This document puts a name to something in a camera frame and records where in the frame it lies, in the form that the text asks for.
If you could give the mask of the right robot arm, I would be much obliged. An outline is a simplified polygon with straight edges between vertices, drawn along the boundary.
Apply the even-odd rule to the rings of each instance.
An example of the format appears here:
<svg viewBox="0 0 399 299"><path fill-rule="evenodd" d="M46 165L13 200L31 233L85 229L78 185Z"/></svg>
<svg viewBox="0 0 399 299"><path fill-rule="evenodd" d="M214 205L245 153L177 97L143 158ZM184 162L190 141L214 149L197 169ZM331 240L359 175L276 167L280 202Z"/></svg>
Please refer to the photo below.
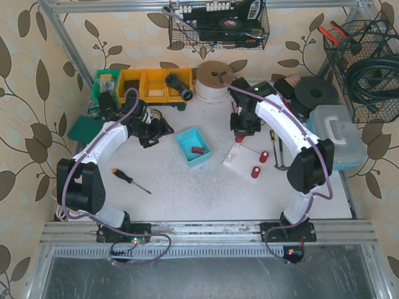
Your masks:
<svg viewBox="0 0 399 299"><path fill-rule="evenodd" d="M308 218L316 196L327 200L333 197L330 176L334 143L309 131L268 82L249 86L244 78L227 71L221 72L218 80L228 88L242 111L265 121L291 153L293 160L286 176L293 191L281 221L286 228L301 224Z"/></svg>

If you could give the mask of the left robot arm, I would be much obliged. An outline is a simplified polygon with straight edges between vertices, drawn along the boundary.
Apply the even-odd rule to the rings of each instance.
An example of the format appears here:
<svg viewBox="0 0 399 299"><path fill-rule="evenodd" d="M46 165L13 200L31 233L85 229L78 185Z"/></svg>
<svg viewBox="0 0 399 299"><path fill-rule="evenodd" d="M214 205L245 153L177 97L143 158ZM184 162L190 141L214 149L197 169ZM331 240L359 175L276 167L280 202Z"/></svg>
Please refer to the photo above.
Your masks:
<svg viewBox="0 0 399 299"><path fill-rule="evenodd" d="M66 218L88 217L101 225L121 229L127 213L106 200L102 166L131 136L138 138L146 149L157 145L161 137L174 133L162 115L149 114L144 119L146 106L137 88L128 88L125 99L129 98L134 99L129 111L114 113L80 153L57 163L57 203Z"/></svg>

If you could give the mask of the long red spring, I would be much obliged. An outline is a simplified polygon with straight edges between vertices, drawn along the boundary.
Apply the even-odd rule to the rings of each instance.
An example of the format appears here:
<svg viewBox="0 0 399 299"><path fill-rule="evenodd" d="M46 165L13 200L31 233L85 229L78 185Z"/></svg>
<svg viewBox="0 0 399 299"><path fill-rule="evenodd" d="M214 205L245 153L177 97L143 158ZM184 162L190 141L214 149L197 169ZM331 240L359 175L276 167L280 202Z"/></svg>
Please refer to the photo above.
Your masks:
<svg viewBox="0 0 399 299"><path fill-rule="evenodd" d="M192 152L193 154L200 154L200 155L203 155L204 152L205 152L205 149L202 148L202 147L193 146L193 147L191 148L191 152Z"/></svg>

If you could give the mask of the small red spring front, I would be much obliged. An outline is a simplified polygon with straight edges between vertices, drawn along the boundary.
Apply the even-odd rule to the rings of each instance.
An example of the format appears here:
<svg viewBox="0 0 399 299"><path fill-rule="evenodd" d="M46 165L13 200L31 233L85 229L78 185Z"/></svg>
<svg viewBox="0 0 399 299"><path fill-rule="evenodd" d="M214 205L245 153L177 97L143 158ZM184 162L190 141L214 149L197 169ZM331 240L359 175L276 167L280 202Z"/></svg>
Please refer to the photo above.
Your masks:
<svg viewBox="0 0 399 299"><path fill-rule="evenodd" d="M268 157L269 157L269 153L267 151L263 151L259 157L259 162L262 164L266 163L268 160Z"/></svg>

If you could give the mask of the small hammer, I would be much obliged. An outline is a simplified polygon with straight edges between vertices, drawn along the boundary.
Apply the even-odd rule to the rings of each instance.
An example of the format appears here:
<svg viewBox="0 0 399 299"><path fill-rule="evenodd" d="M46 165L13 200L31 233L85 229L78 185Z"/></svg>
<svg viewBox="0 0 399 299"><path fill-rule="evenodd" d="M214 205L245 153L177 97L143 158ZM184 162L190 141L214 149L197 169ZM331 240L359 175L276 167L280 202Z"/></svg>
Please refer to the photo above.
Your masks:
<svg viewBox="0 0 399 299"><path fill-rule="evenodd" d="M289 167L284 164L284 153L283 153L283 145L281 138L279 138L279 155L280 155L280 164L277 163L275 165L275 168L280 171L287 171Z"/></svg>

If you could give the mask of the small file yellow handle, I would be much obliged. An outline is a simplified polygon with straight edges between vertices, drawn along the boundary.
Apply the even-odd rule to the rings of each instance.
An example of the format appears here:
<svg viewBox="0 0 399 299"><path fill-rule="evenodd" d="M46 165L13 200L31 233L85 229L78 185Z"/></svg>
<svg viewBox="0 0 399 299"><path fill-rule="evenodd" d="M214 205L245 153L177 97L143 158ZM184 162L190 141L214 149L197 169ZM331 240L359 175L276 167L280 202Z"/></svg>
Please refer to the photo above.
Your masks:
<svg viewBox="0 0 399 299"><path fill-rule="evenodd" d="M275 139L274 130L270 130L270 136L271 136L271 141L272 141L272 143L275 143L276 139Z"/></svg>

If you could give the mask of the light blue plastic box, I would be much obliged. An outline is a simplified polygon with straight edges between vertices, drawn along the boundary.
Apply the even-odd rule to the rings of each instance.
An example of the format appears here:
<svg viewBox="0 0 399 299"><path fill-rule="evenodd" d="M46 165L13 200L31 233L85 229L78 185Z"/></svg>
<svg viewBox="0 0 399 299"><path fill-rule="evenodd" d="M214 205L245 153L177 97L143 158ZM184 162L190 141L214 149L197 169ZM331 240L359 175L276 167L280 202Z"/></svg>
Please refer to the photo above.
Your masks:
<svg viewBox="0 0 399 299"><path fill-rule="evenodd" d="M175 140L189 167L209 160L211 149L197 127L176 134Z"/></svg>

